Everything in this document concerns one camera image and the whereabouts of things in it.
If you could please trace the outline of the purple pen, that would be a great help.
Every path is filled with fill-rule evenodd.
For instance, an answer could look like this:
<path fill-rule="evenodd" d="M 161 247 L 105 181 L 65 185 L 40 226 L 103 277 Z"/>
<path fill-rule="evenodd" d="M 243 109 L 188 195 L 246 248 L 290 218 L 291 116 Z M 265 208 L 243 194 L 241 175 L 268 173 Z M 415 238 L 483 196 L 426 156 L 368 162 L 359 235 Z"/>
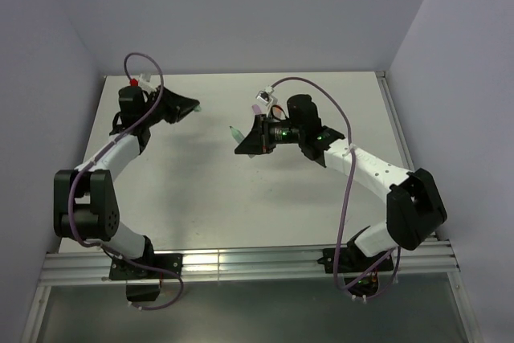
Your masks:
<path fill-rule="evenodd" d="M 262 113 L 261 108 L 257 104 L 252 105 L 251 108 L 252 108 L 252 112 L 255 115 L 260 115 Z"/>

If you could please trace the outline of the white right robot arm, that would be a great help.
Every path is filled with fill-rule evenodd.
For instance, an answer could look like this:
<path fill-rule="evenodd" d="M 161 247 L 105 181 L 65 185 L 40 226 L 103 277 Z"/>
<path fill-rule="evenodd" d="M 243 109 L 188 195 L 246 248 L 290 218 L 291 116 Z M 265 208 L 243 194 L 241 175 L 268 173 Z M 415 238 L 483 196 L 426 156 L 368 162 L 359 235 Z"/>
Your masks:
<path fill-rule="evenodd" d="M 385 203 L 385 218 L 357 232 L 336 252 L 334 269 L 364 271 L 387 251 L 413 251 L 446 222 L 447 212 L 431 173 L 392 165 L 351 144 L 344 134 L 322 124 L 307 94 L 290 97 L 287 108 L 288 117 L 282 120 L 270 112 L 255 116 L 235 153 L 264 155 L 277 145 L 296 144 L 310 161 L 344 174 Z"/>

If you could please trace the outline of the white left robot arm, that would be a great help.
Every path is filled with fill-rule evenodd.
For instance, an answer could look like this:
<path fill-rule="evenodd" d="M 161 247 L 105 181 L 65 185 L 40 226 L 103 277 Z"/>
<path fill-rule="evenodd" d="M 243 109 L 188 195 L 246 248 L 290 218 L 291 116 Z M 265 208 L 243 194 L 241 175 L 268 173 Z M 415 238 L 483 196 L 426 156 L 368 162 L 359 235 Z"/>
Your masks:
<path fill-rule="evenodd" d="M 152 126 L 173 125 L 200 109 L 196 99 L 159 86 L 126 86 L 118 92 L 119 110 L 108 142 L 88 161 L 62 169 L 53 182 L 53 228 L 60 238 L 83 247 L 100 247 L 129 280 L 161 276 L 151 240 L 120 220 L 114 181 L 146 149 Z"/>

